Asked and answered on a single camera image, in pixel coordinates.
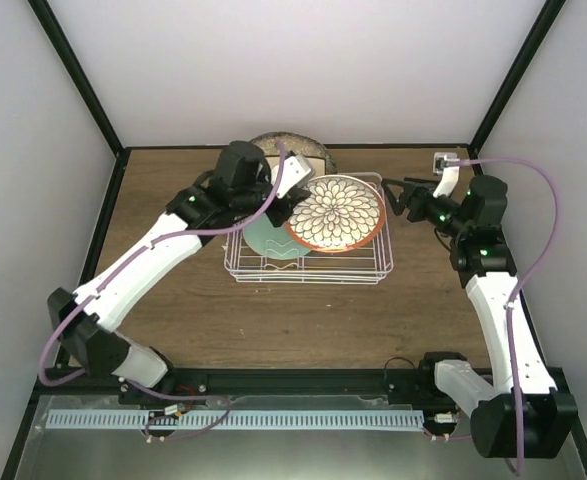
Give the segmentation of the floral plate with orange rim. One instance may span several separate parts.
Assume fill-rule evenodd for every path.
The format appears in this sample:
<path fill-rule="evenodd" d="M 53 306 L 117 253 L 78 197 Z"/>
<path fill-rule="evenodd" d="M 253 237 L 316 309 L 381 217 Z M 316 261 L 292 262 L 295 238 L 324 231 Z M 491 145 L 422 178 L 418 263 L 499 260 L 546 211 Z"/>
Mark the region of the floral plate with orange rim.
<path fill-rule="evenodd" d="M 285 223 L 299 244 L 322 253 L 341 253 L 368 244 L 386 222 L 382 196 L 369 183 L 348 175 L 310 180 L 310 196 Z"/>

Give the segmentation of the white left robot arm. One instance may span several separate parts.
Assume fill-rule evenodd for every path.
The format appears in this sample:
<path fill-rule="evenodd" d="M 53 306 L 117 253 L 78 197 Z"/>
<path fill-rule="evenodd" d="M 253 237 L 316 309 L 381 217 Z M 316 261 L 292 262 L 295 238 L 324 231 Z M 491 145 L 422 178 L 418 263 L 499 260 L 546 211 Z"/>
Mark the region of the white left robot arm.
<path fill-rule="evenodd" d="M 257 145 L 231 142 L 215 168 L 179 191 L 150 230 L 111 266 L 72 292 L 56 289 L 47 300 L 53 333 L 42 353 L 60 344 L 79 361 L 79 375 L 120 377 L 154 403 L 169 402 L 178 381 L 167 361 L 118 329 L 146 293 L 214 237 L 262 215 L 276 226 L 291 216 L 307 196 L 300 186 L 313 169 L 282 143 L 277 148 L 279 161 L 270 165 Z"/>

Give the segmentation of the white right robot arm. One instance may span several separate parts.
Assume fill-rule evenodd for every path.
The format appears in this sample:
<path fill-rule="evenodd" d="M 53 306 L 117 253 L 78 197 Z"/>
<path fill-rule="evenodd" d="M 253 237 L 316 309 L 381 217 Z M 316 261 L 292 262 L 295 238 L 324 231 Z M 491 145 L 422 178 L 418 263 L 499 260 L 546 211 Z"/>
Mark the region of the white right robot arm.
<path fill-rule="evenodd" d="M 489 353 L 489 380 L 458 354 L 427 354 L 418 393 L 431 403 L 446 396 L 453 400 L 469 418 L 473 444 L 485 458 L 554 458 L 578 409 L 549 373 L 527 322 L 515 263 L 502 236 L 507 186 L 493 176 L 476 176 L 462 202 L 456 202 L 449 196 L 454 185 L 409 178 L 382 182 L 395 215 L 427 221 L 449 237 L 451 266 Z"/>

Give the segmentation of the teal plate with flower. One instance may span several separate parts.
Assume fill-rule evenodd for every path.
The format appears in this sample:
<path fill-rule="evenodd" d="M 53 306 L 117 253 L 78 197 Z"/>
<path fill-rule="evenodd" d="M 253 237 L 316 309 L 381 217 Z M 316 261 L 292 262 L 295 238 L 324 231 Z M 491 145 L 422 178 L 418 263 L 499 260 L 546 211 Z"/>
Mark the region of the teal plate with flower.
<path fill-rule="evenodd" d="M 266 218 L 248 225 L 243 230 L 243 238 L 253 252 L 272 260 L 295 260 L 311 252 L 284 227 L 274 227 Z"/>

